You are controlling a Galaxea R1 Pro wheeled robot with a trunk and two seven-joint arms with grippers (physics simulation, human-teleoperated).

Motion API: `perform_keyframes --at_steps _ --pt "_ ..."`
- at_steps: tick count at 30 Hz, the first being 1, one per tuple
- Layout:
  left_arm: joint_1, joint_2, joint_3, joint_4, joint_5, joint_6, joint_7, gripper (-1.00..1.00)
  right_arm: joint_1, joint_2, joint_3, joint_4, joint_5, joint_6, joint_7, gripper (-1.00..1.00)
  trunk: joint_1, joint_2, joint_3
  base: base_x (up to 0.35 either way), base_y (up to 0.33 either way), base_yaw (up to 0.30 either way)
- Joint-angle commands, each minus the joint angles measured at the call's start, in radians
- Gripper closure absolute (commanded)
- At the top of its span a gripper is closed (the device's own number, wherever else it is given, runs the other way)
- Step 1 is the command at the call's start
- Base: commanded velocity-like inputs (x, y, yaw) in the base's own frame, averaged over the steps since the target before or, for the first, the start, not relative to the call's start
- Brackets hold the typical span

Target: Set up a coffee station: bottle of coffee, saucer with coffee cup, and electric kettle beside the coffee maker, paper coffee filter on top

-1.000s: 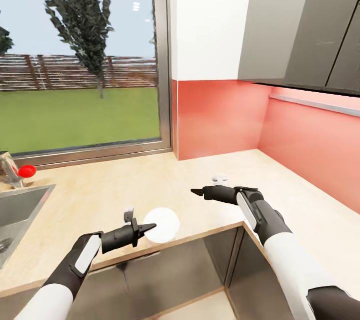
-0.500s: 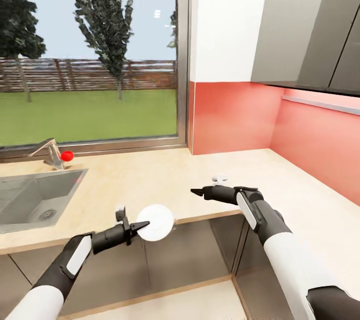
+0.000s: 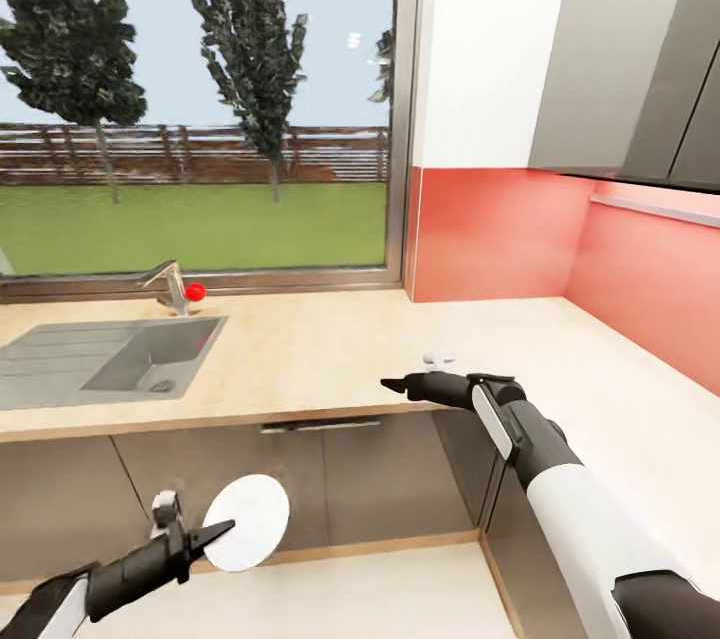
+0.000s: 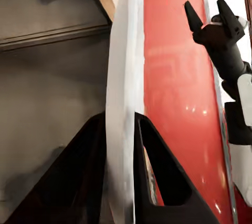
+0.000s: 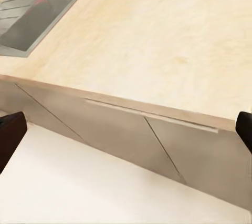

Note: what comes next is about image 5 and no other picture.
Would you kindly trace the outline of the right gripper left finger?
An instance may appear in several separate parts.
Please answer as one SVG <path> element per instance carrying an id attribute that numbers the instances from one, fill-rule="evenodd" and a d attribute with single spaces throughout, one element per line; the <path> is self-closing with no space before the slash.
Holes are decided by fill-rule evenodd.
<path id="1" fill-rule="evenodd" d="M 27 132 L 22 111 L 0 117 L 0 174 Z"/>

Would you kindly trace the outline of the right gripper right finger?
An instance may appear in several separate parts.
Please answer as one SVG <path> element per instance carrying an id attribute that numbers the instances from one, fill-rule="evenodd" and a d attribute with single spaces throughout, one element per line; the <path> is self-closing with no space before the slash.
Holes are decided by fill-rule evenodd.
<path id="1" fill-rule="evenodd" d="M 235 129 L 252 154 L 252 114 L 241 111 L 238 115 Z"/>

